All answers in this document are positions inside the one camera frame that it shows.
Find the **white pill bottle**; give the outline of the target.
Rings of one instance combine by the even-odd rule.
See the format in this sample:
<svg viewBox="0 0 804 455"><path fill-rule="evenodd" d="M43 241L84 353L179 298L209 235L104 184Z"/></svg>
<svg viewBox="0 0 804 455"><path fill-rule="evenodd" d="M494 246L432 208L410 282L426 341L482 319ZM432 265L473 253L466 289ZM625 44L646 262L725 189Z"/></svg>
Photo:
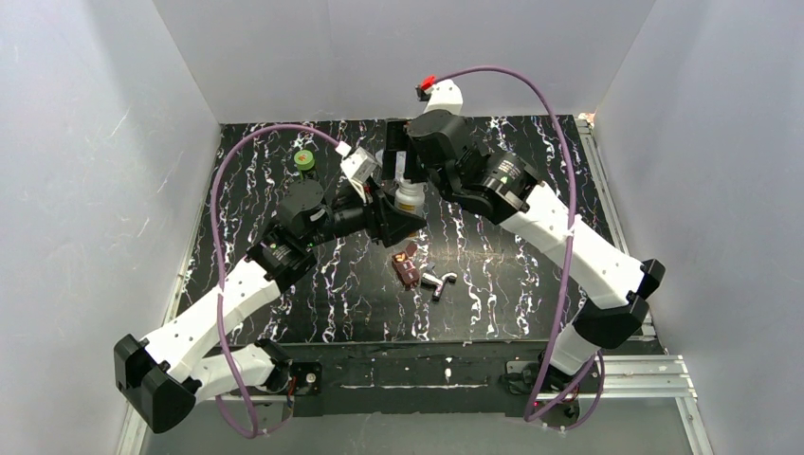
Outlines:
<svg viewBox="0 0 804 455"><path fill-rule="evenodd" d="M423 217L425 188L425 183L413 183L405 178L398 179L394 191L394 206L407 213Z"/></svg>

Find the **red weekly pill organizer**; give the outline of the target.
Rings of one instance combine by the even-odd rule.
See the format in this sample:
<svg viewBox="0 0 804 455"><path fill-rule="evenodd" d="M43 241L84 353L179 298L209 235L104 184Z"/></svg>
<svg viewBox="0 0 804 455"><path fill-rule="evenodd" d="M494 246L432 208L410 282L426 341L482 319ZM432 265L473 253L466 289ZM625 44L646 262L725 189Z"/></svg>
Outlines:
<svg viewBox="0 0 804 455"><path fill-rule="evenodd" d="M414 288L421 280L420 270L413 260L417 249L417 243L408 242L402 250L391 256L392 268L406 289Z"/></svg>

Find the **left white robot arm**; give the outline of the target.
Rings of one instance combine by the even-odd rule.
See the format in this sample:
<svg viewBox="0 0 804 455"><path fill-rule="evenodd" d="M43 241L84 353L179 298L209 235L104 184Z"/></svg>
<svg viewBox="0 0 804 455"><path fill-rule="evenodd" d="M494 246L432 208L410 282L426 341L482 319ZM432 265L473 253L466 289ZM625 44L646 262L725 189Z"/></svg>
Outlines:
<svg viewBox="0 0 804 455"><path fill-rule="evenodd" d="M274 341L211 355L220 337L258 309L277 302L318 263L316 246L363 231L385 247L403 242L426 220L393 203L374 181L341 191L327 204L315 180L292 184L262 237L188 310L141 339L113 350L116 386L154 433L181 423L197 403L240 386L271 393L299 391L305 370Z"/></svg>

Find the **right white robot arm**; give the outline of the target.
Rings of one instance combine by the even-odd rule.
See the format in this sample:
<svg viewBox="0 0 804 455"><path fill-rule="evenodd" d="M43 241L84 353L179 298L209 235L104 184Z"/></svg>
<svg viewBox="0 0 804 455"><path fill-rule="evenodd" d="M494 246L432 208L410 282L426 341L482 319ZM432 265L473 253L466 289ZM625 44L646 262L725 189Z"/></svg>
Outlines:
<svg viewBox="0 0 804 455"><path fill-rule="evenodd" d="M515 234L568 272L588 296L560 330L551 371L573 375L596 351L614 349L637 331L665 267L617 249L571 214L522 156L476 141L466 119L435 109L386 124L384 161L406 155L405 172L429 181L443 199Z"/></svg>

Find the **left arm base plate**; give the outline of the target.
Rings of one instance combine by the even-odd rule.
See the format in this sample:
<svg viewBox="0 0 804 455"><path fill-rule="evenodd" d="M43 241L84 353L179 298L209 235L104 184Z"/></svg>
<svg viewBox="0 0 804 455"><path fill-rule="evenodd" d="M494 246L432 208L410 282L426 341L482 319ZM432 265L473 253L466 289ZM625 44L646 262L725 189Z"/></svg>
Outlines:
<svg viewBox="0 0 804 455"><path fill-rule="evenodd" d="M319 362L281 362L264 384L251 386L249 392L260 416L265 409L276 410L284 424L294 416L298 398L320 394L322 377L322 365ZM260 419L268 426L266 416L261 416Z"/></svg>

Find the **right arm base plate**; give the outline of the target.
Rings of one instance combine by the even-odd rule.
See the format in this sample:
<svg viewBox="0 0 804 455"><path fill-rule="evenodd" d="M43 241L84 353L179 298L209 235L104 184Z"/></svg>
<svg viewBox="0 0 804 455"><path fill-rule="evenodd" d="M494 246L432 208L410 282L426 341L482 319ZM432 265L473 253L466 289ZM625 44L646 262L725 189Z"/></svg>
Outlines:
<svg viewBox="0 0 804 455"><path fill-rule="evenodd" d="M602 398L605 374L594 359L575 375L549 366L538 382L541 363L509 361L499 383L514 396L527 398L522 420L543 428L566 432L585 423Z"/></svg>

